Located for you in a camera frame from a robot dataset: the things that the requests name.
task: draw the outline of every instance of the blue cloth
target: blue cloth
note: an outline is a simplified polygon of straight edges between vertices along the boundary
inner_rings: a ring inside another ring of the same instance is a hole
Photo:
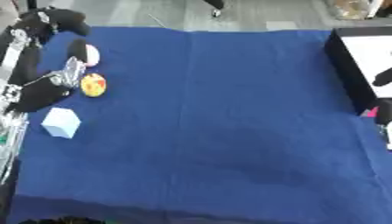
[[[31,115],[10,223],[132,207],[305,224],[390,224],[392,155],[354,114],[323,51],[327,31],[94,28],[108,92],[56,107],[72,140]],[[63,66],[74,35],[46,48]]]

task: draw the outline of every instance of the shoe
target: shoe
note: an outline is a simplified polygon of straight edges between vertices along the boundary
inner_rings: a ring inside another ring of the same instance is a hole
[[[221,14],[222,14],[221,10],[216,10],[216,9],[213,10],[213,18],[218,18],[221,16]]]
[[[380,9],[375,14],[378,18],[388,18],[392,14],[392,6],[389,6],[386,9]]]

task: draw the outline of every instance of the cube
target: cube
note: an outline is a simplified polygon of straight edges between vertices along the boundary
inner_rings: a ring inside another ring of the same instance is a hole
[[[41,125],[53,137],[71,139],[81,125],[81,120],[69,108],[52,108]]]

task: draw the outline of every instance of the white ball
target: white ball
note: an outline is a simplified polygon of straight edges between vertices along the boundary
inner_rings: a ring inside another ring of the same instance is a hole
[[[93,45],[86,45],[87,49],[87,67],[94,67],[100,62],[100,52]]]

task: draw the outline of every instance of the ball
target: ball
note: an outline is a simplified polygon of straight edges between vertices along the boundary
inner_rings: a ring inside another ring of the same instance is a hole
[[[87,50],[87,67],[94,67],[100,62],[100,52],[93,45],[86,45]]]
[[[97,73],[89,73],[81,79],[80,88],[86,96],[98,97],[105,93],[106,81]]]

